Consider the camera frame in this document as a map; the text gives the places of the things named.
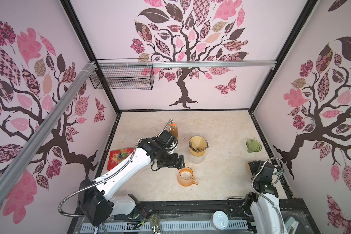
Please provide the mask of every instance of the butterfly decal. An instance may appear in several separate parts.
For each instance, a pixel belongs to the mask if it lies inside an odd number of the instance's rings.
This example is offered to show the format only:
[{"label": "butterfly decal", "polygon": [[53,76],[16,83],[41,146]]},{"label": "butterfly decal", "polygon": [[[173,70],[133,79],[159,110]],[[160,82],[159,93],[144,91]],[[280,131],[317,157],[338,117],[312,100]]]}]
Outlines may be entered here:
[{"label": "butterfly decal", "polygon": [[233,91],[233,90],[236,91],[236,90],[235,90],[235,88],[237,87],[237,86],[235,85],[236,81],[237,81],[237,77],[234,77],[233,79],[231,79],[231,80],[229,81],[228,85],[218,85],[218,86],[216,86],[215,88],[216,88],[217,90],[220,90],[221,93],[222,93],[223,95],[226,96],[226,94],[229,92],[229,90],[230,90],[230,91]]},{"label": "butterfly decal", "polygon": [[104,110],[105,110],[105,107],[103,104],[100,104],[100,101],[95,98],[95,103],[96,103],[96,107],[98,108],[98,113],[95,115],[95,118],[94,118],[94,123],[98,122],[99,120],[100,121],[103,121],[104,120]]}]

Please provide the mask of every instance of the black frame edge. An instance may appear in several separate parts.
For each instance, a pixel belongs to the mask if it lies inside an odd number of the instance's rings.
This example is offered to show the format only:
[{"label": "black frame edge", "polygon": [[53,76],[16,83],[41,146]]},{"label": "black frame edge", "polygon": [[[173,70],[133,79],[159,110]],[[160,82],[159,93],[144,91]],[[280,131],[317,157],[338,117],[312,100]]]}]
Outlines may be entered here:
[{"label": "black frame edge", "polygon": [[276,75],[278,69],[280,68],[283,60],[285,59],[287,53],[289,52],[291,46],[293,45],[295,39],[299,35],[300,30],[303,28],[305,22],[308,20],[309,15],[311,14],[313,7],[316,5],[318,0],[308,0],[307,3],[305,4],[302,12],[299,15],[299,18],[297,19],[294,27],[291,30],[290,35],[288,36],[285,44],[283,45],[276,61],[276,66],[274,67],[273,70],[270,70],[268,73],[267,77],[265,78],[264,83],[262,84],[260,91],[257,93],[255,99],[253,100],[253,103],[250,107],[250,111],[255,111],[256,107],[258,106],[260,100],[264,96],[265,92],[267,91],[267,88],[269,87],[270,83],[272,82],[272,79]]},{"label": "black frame edge", "polygon": [[[260,125],[259,125],[259,123],[258,123],[257,120],[256,120],[255,115],[254,115],[253,112],[251,112],[251,111],[248,111],[248,113],[249,113],[250,116],[251,116],[252,122],[253,122],[253,124],[255,125],[255,128],[256,128],[256,130],[257,130],[257,133],[258,133],[259,136],[260,136],[260,139],[261,139],[261,141],[262,141],[262,143],[263,143],[263,145],[264,145],[265,150],[266,150],[267,153],[268,153],[268,156],[269,156],[270,158],[274,158],[275,155],[273,154],[272,149],[270,148],[269,143],[267,142],[267,139],[265,138],[265,136],[264,136],[264,134],[263,134],[263,131],[261,130]],[[282,185],[283,190],[285,191],[285,194],[286,194],[287,198],[288,198],[288,199],[294,199],[295,196],[294,196],[293,192],[291,191],[290,186],[289,186],[289,184],[287,183],[287,181],[286,181],[286,179],[285,179],[285,177],[284,177],[283,175],[280,176],[280,182],[281,182],[281,185]]]},{"label": "black frame edge", "polygon": [[103,155],[102,155],[102,157],[100,159],[98,170],[96,170],[95,179],[97,177],[101,176],[101,172],[103,171],[104,163],[105,163],[105,161],[107,159],[107,156],[108,156],[108,153],[109,153],[109,149],[110,149],[110,145],[112,144],[112,141],[113,141],[113,138],[114,138],[114,134],[116,133],[117,126],[118,126],[118,123],[119,123],[120,118],[121,118],[121,114],[122,114],[122,112],[120,112],[116,116],[116,120],[114,121],[114,125],[112,127],[112,131],[110,132],[107,144],[105,145],[104,153],[103,153]]},{"label": "black frame edge", "polygon": [[[103,75],[103,72],[101,71],[101,68],[99,67],[98,60],[96,59],[95,54],[92,51],[92,47],[90,46],[90,43],[87,40],[87,37],[86,37],[86,35],[83,31],[83,28],[78,20],[78,17],[73,9],[73,6],[71,5],[70,0],[60,0],[60,2],[61,2],[62,7],[65,10],[66,15],[68,16],[68,18],[70,20],[71,25],[74,28],[75,33],[77,34],[77,36],[79,38],[80,43],[83,46],[84,51],[86,52],[88,59],[95,62],[95,65],[97,66],[96,73],[98,74],[99,77],[100,76],[103,77],[104,75]],[[109,99],[110,103],[112,104],[114,111],[118,115],[120,113],[120,109],[117,105],[116,100],[114,99],[112,91],[108,88],[107,81],[105,80],[105,78],[104,79],[101,78],[100,81],[103,84],[105,93],[107,94],[108,99]]]}]

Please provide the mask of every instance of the metal cable hose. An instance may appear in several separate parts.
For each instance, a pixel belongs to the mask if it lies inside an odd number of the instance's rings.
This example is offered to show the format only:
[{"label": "metal cable hose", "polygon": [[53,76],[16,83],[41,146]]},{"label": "metal cable hose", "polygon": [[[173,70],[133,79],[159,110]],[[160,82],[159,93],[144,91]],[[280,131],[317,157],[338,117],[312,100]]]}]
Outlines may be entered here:
[{"label": "metal cable hose", "polygon": [[256,175],[253,177],[252,182],[251,182],[251,187],[252,187],[253,191],[254,191],[256,194],[258,194],[259,196],[262,196],[263,198],[265,198],[265,199],[272,205],[272,207],[276,210],[276,213],[277,213],[278,218],[280,219],[280,223],[281,223],[281,233],[283,234],[283,233],[285,232],[285,227],[284,227],[284,225],[283,225],[283,218],[282,218],[281,212],[277,209],[277,207],[274,205],[274,203],[273,203],[268,197],[266,197],[264,194],[261,194],[261,193],[259,193],[258,191],[256,191],[256,189],[255,189],[255,187],[254,187],[254,185],[253,185],[253,182],[255,181],[256,177],[257,177],[257,176],[261,173],[261,171],[264,169],[264,165],[265,165],[268,161],[270,161],[270,160],[272,160],[272,159],[276,159],[276,160],[278,160],[278,161],[281,162],[281,171],[277,173],[277,174],[278,174],[278,178],[277,178],[276,182],[278,181],[278,179],[279,179],[279,177],[281,176],[281,173],[282,173],[282,171],[283,171],[283,161],[282,161],[281,159],[279,159],[279,158],[270,158],[270,159],[268,159],[267,161],[265,161],[265,162],[263,163],[263,165],[261,166],[261,169],[260,169],[260,170],[256,173]]}]

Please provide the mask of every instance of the tree branch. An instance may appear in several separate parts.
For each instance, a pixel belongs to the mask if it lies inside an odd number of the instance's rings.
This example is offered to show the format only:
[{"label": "tree branch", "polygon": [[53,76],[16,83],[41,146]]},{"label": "tree branch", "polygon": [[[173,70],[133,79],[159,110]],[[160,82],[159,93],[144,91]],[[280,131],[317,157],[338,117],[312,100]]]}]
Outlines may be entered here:
[{"label": "tree branch", "polygon": [[9,121],[8,119],[11,116],[9,115],[6,119],[3,120],[3,124],[0,125],[0,129],[2,129],[8,136],[13,137],[13,136],[19,136],[20,138],[24,139],[25,141],[28,141],[29,138],[25,135],[23,135],[22,133],[20,133],[19,131],[13,133],[10,132],[7,128],[6,128],[6,123]]}]

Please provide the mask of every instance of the metal frame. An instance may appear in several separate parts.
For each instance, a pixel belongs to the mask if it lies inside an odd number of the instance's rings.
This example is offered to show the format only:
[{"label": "metal frame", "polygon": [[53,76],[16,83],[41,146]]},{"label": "metal frame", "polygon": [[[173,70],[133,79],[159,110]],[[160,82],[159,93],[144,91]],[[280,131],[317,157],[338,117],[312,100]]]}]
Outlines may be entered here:
[{"label": "metal frame", "polygon": [[14,184],[17,183],[18,179],[22,176],[23,171],[26,169],[39,147],[44,143],[51,129],[53,129],[57,121],[61,118],[68,105],[72,102],[80,87],[82,87],[83,83],[90,77],[90,73],[94,70],[94,62],[89,62],[85,65],[55,108],[51,110],[37,131],[29,141],[26,142],[17,157],[13,159],[9,167],[4,171],[3,175],[0,177],[0,205],[3,203]]}]

